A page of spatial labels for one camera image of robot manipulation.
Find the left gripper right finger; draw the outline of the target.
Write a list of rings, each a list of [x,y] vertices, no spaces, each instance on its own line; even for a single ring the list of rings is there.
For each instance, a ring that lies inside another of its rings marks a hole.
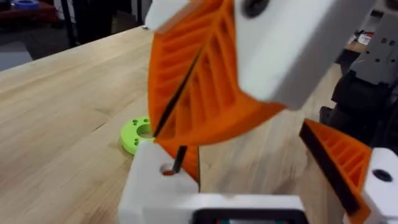
[[[343,223],[397,223],[397,153],[311,119],[299,136],[345,210]]]

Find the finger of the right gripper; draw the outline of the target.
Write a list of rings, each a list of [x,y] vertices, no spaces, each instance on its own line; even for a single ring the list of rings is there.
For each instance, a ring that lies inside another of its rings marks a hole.
[[[224,1],[162,144],[203,146],[298,110],[372,1]]]
[[[153,1],[145,25],[154,33],[149,64],[149,116],[156,136],[174,134],[175,107],[224,1]]]

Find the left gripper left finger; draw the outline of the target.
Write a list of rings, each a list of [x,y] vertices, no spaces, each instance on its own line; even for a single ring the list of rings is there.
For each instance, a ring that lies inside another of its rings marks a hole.
[[[143,141],[135,153],[118,205],[119,223],[188,223],[200,208],[197,182],[162,146]]]

